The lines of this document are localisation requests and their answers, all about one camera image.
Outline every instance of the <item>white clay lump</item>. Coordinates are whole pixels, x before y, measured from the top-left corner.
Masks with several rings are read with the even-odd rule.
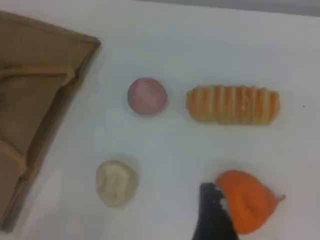
[[[106,161],[97,169],[97,193],[108,207],[125,205],[135,194],[137,185],[137,173],[119,161]]]

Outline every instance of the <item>pink clay ball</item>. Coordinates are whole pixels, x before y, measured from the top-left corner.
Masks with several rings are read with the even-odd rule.
[[[128,103],[139,115],[154,115],[161,112],[167,103],[165,88],[157,80],[142,77],[135,80],[128,90]]]

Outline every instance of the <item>brown paper bag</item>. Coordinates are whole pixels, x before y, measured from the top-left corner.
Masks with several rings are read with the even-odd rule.
[[[1,11],[0,36],[0,229],[11,231],[100,42]]]

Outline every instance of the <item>orange pumpkin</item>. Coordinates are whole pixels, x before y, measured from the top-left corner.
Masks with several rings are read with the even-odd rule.
[[[239,170],[222,173],[215,184],[226,197],[230,217],[238,234],[249,234],[259,229],[285,198],[276,198],[258,179]]]

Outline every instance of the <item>striped bread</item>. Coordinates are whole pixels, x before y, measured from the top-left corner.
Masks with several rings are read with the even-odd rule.
[[[247,86],[197,86],[186,93],[186,108],[200,122],[256,124],[272,122],[280,109],[279,93]]]

